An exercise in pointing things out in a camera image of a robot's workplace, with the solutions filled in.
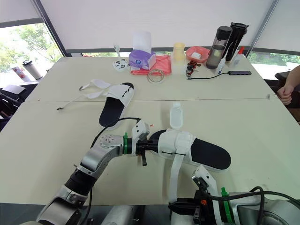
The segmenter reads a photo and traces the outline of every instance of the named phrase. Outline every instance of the green ring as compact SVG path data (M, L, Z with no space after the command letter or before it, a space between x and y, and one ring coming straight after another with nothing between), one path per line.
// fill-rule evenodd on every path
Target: green ring
M127 148L128 148L128 143L127 143L127 132L125 132L124 136L123 136L123 144L124 144L124 154L127 154Z

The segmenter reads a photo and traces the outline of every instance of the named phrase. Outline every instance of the robotic arm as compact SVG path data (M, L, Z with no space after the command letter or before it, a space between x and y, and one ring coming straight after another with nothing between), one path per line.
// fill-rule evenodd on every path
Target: robotic arm
M157 141L146 139L149 132L149 125L140 120L132 129L132 138L128 138L127 134L100 137L82 158L68 181L40 212L37 222L44 225L77 224L81 218L79 209L114 157L123 154L141 155L142 165L147 165L145 151L157 149Z
M132 129L132 138L128 138L126 133L124 136L105 135L100 137L82 158L80 164L76 166L68 181L43 208L36 222L27 222L23 225L78 224L81 218L79 209L87 200L88 193L110 160L123 154L140 155L142 156L142 165L145 166L147 165L145 151L158 151L158 140L146 139L149 133L148 124L140 120ZM199 190L196 191L194 198L178 198L176 202L170 204L169 208L174 215L192 216L190 224L221 225L230 222L234 222L236 225L256 224L260 196L255 195L232 201L212 200L208 194L218 196L217 184L203 165L195 170L192 180ZM299 209L290 202L266 199L264 208L262 224L293 225L300 221Z

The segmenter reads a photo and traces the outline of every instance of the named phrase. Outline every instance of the black cable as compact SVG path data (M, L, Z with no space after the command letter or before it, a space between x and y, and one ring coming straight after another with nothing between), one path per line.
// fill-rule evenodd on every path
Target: black cable
M120 120L136 120L137 122L140 121L141 119L140 118L136 118L136 117L124 117L124 118L121 118L121 119L118 119L118 120L115 120L113 122L111 122L110 124L108 124L107 127L104 127L100 132L99 134L97 134L97 136L94 138L93 140L93 143L91 145L91 148L94 146L95 142L97 141L97 139L99 138L99 136L112 124L114 124L115 122L118 122ZM85 214L85 217L83 219L83 221L80 223L80 225L83 225L85 223L85 221L87 220L88 216L89 216L89 213L90 213L90 208L92 206L92 189L90 190L90 201L89 201L89 206L88 206L88 210Z
M257 217L257 225L262 224L263 220L263 207L264 207L264 193L263 193L263 188L261 186L256 186L253 189L250 190L250 192L254 192L256 190L260 190L261 193L261 202L259 205L259 211L258 211L258 217Z
M121 119L118 119L118 120L115 120L113 122L111 122L110 124L108 124L107 127L104 127L100 132L99 134L97 134L97 136L94 138L93 140L93 143L92 145L90 146L91 148L94 146L94 144L96 143L96 140L99 138L99 136L107 129L109 128L111 125L113 125L114 123L120 121L120 120L136 120L136 122L140 121L141 119L140 118L136 118L136 117L124 117L124 118L121 118Z
M89 216L90 208L92 206L92 189L93 188L90 189L90 200L89 200L88 210L86 211L85 217L84 217L83 221L81 221L80 225L83 225Z
M221 74L218 74L218 75L212 76L212 77L188 77L187 79L188 80L193 80L193 79L204 79L204 80L207 80L207 79L215 78L215 77L220 76L222 74L228 74L228 72L227 73L221 73Z
M243 194L239 194L239 195L232 195L232 196L223 196L223 197L219 197L219 196L213 196L208 194L205 190L200 189L200 191L209 199L211 200L215 200L215 201L230 201L230 200L234 200L234 199L239 199L239 198L245 198L245 197L250 197L250 196L254 196L254 195L260 195L261 192L249 192L249 193L243 193ZM264 195L278 195L284 198L287 198L290 200L290 202L296 206L297 208L300 209L300 201L296 200L286 194L282 194L280 192L274 192L274 191L264 191L263 192Z

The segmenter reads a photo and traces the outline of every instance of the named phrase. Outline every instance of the purple tissue box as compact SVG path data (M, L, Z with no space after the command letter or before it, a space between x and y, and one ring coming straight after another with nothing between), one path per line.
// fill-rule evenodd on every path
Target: purple tissue box
M136 68L143 68L146 70L151 69L155 64L156 58L155 53L144 52L142 50L132 50L129 54L129 64Z

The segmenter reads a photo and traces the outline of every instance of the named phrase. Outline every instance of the white table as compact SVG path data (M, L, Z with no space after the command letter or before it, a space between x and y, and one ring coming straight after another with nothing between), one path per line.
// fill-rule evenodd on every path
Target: white table
M172 101L136 101L126 116L142 117L154 133L169 127ZM181 101L182 130L225 148L226 172L212 172L218 189L249 191L260 185L300 198L300 126L278 99ZM0 202L46 204L65 183L101 129L103 102L25 102L0 134ZM134 121L106 134L123 135ZM167 204L172 162L151 152L148 166L137 157L113 159L96 182L93 204ZM179 197L193 197L195 166L184 164Z
M83 93L99 91L88 88L79 91L79 87L87 84L91 79L100 78L112 84L131 82L135 86L133 101L157 100L200 100L200 99L246 99L267 98L273 91L263 81L261 76L243 58L236 68L225 65L228 70L250 70L252 75L229 76L222 75L211 80L187 80L185 76L166 76L164 83L153 85L144 75L131 75L129 71L118 72L112 64L117 58L100 57L66 57L54 64L27 102L68 102ZM212 77L214 70L205 66L197 67L194 77ZM85 97L77 101L86 101ZM105 101L104 97L92 101Z

